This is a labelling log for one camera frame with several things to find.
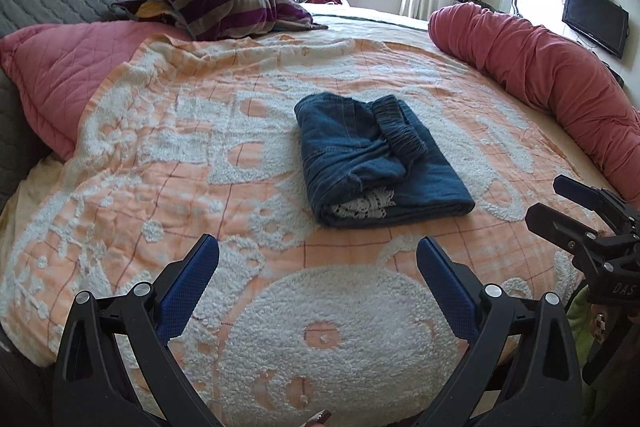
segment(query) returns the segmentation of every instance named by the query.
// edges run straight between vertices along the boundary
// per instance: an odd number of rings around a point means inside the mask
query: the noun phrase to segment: cushion
[[[640,208],[640,115],[595,54],[544,26],[472,3],[435,12],[429,33],[445,53],[555,115],[620,195]]]
[[[164,0],[199,41],[264,35],[274,29],[326,28],[293,0]]]
[[[40,24],[0,40],[0,62],[18,87],[31,128],[68,160],[88,100],[114,67],[130,60],[156,33],[189,39],[185,32],[159,23]]]

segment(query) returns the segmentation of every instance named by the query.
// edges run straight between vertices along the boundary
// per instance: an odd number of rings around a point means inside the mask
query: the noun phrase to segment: pink quilted pillow
[[[640,208],[640,115],[596,55],[544,26],[472,3],[435,12],[429,34],[445,53],[555,115],[609,183]]]
[[[1,39],[0,63],[20,91],[31,128],[68,160],[86,103],[110,71],[156,33],[191,40],[184,31],[160,23],[40,24]]]

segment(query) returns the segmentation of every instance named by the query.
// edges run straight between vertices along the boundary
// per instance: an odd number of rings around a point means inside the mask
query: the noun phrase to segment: orange and white bedspread
[[[417,271],[421,237],[512,295],[571,293],[569,257],[527,231],[525,212],[542,201],[598,223],[553,193],[558,174],[577,175],[497,86],[405,44],[303,39],[155,36],[112,71],[8,261],[0,315],[21,352],[54,362],[75,293],[127,292],[208,232],[220,266],[170,344],[204,402],[228,426],[295,426],[328,408],[342,427],[372,427],[422,410],[465,349]],[[293,107],[323,90],[405,100],[476,209],[391,229],[320,228]]]

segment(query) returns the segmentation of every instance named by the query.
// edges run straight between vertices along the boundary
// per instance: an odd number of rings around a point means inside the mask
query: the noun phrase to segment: flat screen tv
[[[629,34],[629,13],[610,0],[565,0],[562,22],[622,58]]]

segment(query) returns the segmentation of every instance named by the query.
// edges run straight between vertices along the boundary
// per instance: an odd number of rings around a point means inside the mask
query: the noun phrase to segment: striped pillow
[[[311,14],[292,0],[164,0],[199,41],[238,39],[277,30],[315,30]]]

